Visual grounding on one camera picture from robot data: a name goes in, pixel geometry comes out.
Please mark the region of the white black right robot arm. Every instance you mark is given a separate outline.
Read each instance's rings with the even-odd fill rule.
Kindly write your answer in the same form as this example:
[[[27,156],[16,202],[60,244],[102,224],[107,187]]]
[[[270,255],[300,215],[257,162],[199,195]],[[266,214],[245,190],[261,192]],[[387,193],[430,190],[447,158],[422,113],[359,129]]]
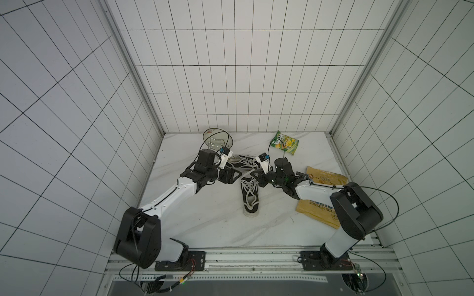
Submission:
[[[318,254],[325,268],[348,254],[359,241],[364,240],[383,220],[381,210],[356,183],[328,186],[314,183],[308,175],[293,171],[286,157],[278,158],[270,166],[270,157],[263,153],[256,157],[260,168],[251,173],[260,187],[271,184],[297,201],[312,202],[316,207],[336,218],[340,226],[324,243]]]

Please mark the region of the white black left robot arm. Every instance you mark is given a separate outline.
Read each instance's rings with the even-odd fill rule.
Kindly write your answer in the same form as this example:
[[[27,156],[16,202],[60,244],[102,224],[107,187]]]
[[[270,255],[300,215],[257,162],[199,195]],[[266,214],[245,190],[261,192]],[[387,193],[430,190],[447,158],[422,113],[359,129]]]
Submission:
[[[161,196],[141,208],[125,211],[118,229],[113,251],[140,268],[162,261],[172,268],[184,268],[190,256],[188,245],[177,239],[164,240],[161,224],[178,206],[215,181],[232,184],[240,176],[226,166],[233,152],[228,147],[218,151],[202,149],[197,160],[180,174],[174,185]]]

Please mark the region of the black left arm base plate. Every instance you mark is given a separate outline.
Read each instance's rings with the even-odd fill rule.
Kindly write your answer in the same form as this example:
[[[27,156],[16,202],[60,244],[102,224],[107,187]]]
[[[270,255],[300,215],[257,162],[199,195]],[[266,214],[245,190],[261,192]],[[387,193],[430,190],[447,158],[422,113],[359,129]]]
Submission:
[[[206,252],[187,251],[177,261],[159,261],[155,265],[155,271],[165,272],[189,272],[203,271],[206,263]]]

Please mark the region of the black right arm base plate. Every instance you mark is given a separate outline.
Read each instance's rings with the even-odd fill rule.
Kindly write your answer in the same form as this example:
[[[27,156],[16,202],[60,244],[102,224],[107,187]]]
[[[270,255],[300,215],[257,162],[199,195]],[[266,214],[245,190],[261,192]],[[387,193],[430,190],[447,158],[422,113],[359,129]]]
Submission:
[[[353,266],[346,262],[349,260],[347,254],[340,259],[333,258],[329,253],[321,251],[301,251],[297,262],[304,271],[351,271]]]

